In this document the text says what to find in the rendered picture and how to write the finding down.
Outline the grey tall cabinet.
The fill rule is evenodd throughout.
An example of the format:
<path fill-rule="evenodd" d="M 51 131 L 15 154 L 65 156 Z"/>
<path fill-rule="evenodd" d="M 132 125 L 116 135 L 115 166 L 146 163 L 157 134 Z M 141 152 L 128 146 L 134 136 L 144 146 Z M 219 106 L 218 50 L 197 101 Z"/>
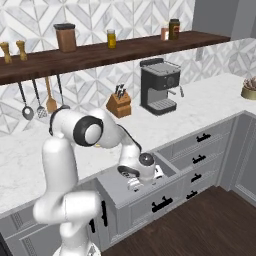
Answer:
<path fill-rule="evenodd" d="M 231 40 L 256 39 L 256 0 L 195 0 L 192 29 Z"/>

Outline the black hanging utensil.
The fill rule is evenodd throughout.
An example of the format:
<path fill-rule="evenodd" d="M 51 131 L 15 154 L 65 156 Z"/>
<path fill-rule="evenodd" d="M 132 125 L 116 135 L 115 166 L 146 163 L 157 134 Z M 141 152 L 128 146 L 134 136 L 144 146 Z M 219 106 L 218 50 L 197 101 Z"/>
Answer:
<path fill-rule="evenodd" d="M 66 108 L 66 109 L 70 109 L 70 106 L 64 103 L 64 98 L 63 98 L 63 92 L 62 92 L 62 86 L 61 86 L 60 75 L 59 75 L 59 74 L 56 74 L 56 77 L 57 77 L 57 83 L 58 83 L 58 88 L 59 88 L 59 92 L 60 92 L 62 107 L 63 107 L 63 108 Z"/>

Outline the yellow glass jar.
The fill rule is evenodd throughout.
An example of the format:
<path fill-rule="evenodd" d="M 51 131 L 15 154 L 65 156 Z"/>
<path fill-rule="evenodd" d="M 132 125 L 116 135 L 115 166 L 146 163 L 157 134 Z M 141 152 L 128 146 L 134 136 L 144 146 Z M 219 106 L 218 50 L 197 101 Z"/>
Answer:
<path fill-rule="evenodd" d="M 107 30 L 108 48 L 114 49 L 116 47 L 116 34 L 114 29 Z"/>

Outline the dark wooden wall shelf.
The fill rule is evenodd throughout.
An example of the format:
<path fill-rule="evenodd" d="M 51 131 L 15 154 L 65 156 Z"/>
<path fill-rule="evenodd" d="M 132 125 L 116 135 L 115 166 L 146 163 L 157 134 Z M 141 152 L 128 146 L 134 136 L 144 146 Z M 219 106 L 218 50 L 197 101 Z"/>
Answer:
<path fill-rule="evenodd" d="M 178 40 L 162 41 L 160 35 L 121 40 L 115 49 L 99 43 L 79 46 L 71 53 L 60 50 L 28 53 L 27 61 L 14 55 L 11 64 L 0 57 L 0 86 L 229 41 L 227 36 L 185 31 L 179 33 Z"/>

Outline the black hanging slotted spatula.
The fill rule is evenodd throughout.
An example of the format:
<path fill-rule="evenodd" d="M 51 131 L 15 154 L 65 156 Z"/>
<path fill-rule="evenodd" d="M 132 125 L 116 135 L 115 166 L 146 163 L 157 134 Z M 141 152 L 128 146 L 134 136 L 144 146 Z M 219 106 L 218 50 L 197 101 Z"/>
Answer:
<path fill-rule="evenodd" d="M 39 118 L 44 118 L 44 117 L 47 116 L 47 112 L 46 112 L 45 108 L 41 105 L 40 97 L 39 97 L 39 93 L 38 93 L 38 89 L 37 89 L 37 85 L 36 85 L 36 81 L 32 80 L 32 83 L 33 83 L 33 88 L 34 88 L 35 95 L 36 95 L 36 98 L 37 98 L 37 101 L 38 101 L 38 108 L 37 108 L 38 117 Z"/>

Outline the wooden knife block with knives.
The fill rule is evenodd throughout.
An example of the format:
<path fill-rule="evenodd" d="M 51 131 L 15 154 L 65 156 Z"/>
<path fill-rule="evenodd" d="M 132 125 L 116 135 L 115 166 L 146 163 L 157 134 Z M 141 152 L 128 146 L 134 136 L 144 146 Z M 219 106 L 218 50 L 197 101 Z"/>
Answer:
<path fill-rule="evenodd" d="M 131 114 L 131 98 L 123 84 L 117 85 L 115 92 L 110 96 L 106 108 L 117 118 Z"/>

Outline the black and grey coffee machine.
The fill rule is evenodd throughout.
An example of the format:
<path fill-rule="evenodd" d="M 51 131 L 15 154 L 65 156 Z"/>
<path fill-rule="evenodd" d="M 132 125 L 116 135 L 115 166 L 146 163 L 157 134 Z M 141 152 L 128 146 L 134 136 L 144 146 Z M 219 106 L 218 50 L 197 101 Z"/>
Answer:
<path fill-rule="evenodd" d="M 156 116 L 175 111 L 177 103 L 169 99 L 168 93 L 179 86 L 181 67 L 163 58 L 143 60 L 140 67 L 140 105 Z"/>

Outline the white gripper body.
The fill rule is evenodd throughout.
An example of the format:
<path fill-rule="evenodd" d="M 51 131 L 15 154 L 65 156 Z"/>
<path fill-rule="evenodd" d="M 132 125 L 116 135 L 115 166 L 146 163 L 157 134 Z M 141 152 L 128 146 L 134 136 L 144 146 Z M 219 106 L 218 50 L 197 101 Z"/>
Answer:
<path fill-rule="evenodd" d="M 131 178 L 127 182 L 127 188 L 129 190 L 137 191 L 143 184 L 139 181 L 138 178 Z"/>

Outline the black hanging ladle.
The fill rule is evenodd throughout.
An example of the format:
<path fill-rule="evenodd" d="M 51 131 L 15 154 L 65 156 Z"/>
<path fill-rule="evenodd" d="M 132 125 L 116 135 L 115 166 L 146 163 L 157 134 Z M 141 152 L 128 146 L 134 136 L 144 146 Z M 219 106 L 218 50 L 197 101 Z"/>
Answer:
<path fill-rule="evenodd" d="M 27 105 L 22 84 L 18 83 L 18 87 L 19 87 L 21 97 L 22 97 L 22 100 L 23 100 L 23 103 L 24 103 L 24 108 L 22 109 L 22 115 L 26 120 L 32 120 L 33 117 L 34 117 L 34 111 L 30 106 Z"/>

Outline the open grey drawer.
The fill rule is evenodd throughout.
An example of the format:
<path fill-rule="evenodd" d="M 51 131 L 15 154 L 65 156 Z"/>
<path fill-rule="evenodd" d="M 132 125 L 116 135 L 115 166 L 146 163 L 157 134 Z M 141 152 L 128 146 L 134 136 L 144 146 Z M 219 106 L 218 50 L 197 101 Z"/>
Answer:
<path fill-rule="evenodd" d="M 108 168 L 96 178 L 100 195 L 116 217 L 117 234 L 122 234 L 151 217 L 160 217 L 182 197 L 184 178 L 180 176 L 178 169 L 159 153 L 155 152 L 153 156 L 160 166 L 160 177 L 137 191 L 127 188 L 128 179 L 118 173 L 116 166 Z M 153 213 L 152 202 L 161 203 L 163 196 L 172 198 L 173 202 Z"/>

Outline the brown canister with black lid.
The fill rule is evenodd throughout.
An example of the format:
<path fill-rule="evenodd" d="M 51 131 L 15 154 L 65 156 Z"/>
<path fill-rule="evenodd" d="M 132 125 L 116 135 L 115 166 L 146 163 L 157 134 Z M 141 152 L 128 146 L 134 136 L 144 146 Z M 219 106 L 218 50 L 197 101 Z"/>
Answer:
<path fill-rule="evenodd" d="M 74 52 L 76 50 L 75 25 L 62 23 L 54 25 L 59 50 L 63 53 Z"/>

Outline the dark jar with label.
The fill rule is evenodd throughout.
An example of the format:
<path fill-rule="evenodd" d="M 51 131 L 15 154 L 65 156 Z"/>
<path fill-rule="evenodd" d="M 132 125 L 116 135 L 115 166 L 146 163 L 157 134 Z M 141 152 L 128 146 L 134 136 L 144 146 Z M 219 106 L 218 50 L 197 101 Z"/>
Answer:
<path fill-rule="evenodd" d="M 178 19 L 171 19 L 169 21 L 169 39 L 176 40 L 179 38 L 180 21 Z"/>

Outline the gold bowl with plant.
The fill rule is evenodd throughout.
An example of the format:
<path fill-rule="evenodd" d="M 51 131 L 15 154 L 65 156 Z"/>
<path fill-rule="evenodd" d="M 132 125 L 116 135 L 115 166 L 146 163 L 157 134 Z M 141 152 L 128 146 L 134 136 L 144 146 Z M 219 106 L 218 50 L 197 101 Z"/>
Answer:
<path fill-rule="evenodd" d="M 256 76 L 244 80 L 241 96 L 245 99 L 256 100 Z"/>

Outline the grey corner cupboard door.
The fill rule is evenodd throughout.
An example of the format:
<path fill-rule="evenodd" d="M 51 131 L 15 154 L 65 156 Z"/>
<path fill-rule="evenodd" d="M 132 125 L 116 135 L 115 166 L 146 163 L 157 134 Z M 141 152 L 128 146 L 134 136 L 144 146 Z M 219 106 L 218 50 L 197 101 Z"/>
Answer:
<path fill-rule="evenodd" d="M 232 190 L 256 208 L 256 119 L 253 118 L 237 164 Z"/>

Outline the wooden hanging spatula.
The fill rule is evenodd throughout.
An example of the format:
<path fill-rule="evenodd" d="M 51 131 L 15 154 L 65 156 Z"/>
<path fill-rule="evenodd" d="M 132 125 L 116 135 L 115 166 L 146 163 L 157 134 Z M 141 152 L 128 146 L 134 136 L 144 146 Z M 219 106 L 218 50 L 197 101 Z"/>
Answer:
<path fill-rule="evenodd" d="M 49 83 L 49 78 L 48 77 L 45 78 L 45 83 L 46 83 L 46 89 L 47 89 L 47 93 L 48 93 L 48 99 L 47 99 L 47 102 L 46 102 L 47 111 L 49 113 L 53 113 L 57 109 L 57 103 L 52 98 L 50 83 Z"/>

